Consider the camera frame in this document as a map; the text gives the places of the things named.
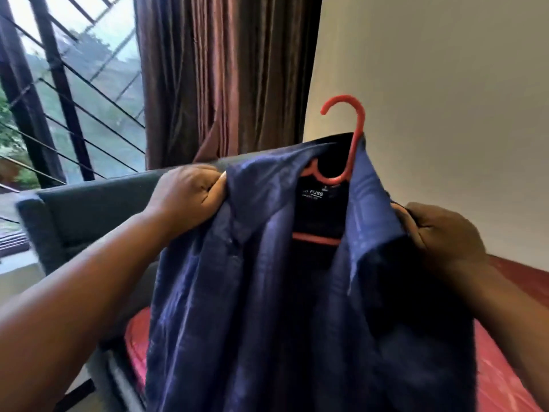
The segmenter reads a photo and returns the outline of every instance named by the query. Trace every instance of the sky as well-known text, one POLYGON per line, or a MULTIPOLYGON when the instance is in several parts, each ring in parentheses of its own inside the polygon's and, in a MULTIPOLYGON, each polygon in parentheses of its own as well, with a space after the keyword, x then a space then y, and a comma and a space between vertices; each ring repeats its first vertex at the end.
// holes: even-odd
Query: sky
MULTIPOLYGON (((75 0, 94 19, 106 8, 101 0, 75 0)), ((68 0, 46 0, 50 14, 69 30, 82 32, 89 21, 68 0)), ((37 40, 40 40, 34 15, 28 0, 9 0, 15 22, 23 27, 37 40)), ((134 1, 120 0, 97 25, 90 34, 110 44, 114 49, 129 34, 134 27, 134 1)), ((43 50, 25 36, 22 36, 23 46, 28 53, 43 56, 43 50)), ((135 38, 120 52, 118 58, 124 60, 137 57, 135 38)))

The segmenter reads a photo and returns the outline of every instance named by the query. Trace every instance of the person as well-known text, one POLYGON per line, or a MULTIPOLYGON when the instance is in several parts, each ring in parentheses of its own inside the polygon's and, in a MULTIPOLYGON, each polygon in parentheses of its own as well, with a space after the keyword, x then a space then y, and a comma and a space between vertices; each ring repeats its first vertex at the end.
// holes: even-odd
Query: person
MULTIPOLYGON (((52 410, 102 334, 168 242, 209 219, 225 194, 209 165, 165 173, 139 214, 0 310, 0 405, 52 410)), ((488 330, 539 406, 549 411, 549 310, 489 263, 477 229, 461 215, 410 203, 411 234, 429 270, 488 330)))

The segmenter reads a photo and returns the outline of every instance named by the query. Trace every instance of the red hanger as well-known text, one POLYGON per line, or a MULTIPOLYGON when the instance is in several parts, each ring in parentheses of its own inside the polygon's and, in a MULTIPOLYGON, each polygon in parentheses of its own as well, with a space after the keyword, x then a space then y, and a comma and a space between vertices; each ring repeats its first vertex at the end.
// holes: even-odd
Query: red hanger
MULTIPOLYGON (((366 112, 364 111, 364 107, 362 106, 360 101, 357 100, 354 96, 347 96, 347 95, 334 96, 330 98, 328 101, 326 101, 324 106, 322 106, 322 109, 320 110, 320 114, 326 115, 328 110, 330 110, 330 108, 337 103, 351 104, 355 108, 356 114, 357 114, 356 128, 355 128, 355 132, 353 133, 353 139, 351 140, 351 148, 349 149, 349 157, 347 158, 345 170, 341 175, 335 178, 326 178, 322 176, 322 174, 319 172, 318 158, 314 158, 311 161, 311 163, 305 168, 305 170, 301 173, 301 176, 313 175, 318 181, 324 183, 325 185, 330 185, 330 186, 338 185, 341 182, 351 180, 351 174, 353 173, 353 166, 355 164, 356 148, 359 144, 359 140, 361 136, 364 134, 364 121, 366 119, 366 112)), ((339 245, 339 243, 341 243, 341 240, 336 238, 320 237, 319 235, 312 235, 312 234, 306 234, 306 233, 293 233, 292 238, 295 240, 309 241, 317 244, 339 245)))

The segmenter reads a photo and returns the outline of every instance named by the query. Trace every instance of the person's left hand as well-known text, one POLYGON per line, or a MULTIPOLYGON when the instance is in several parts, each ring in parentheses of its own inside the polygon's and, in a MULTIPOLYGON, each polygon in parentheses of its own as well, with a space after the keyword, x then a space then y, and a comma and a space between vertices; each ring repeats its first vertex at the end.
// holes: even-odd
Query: person's left hand
POLYGON ((159 222, 168 240, 209 219, 225 198, 226 174, 211 165, 187 165, 164 173, 143 214, 159 222))

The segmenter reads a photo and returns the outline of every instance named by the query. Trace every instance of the curtain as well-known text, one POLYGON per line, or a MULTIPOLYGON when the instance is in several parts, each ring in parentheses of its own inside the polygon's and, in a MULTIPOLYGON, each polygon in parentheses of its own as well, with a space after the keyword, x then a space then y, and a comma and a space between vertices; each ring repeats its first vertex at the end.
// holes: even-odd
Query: curtain
POLYGON ((322 0, 136 0, 147 167, 296 144, 322 0))

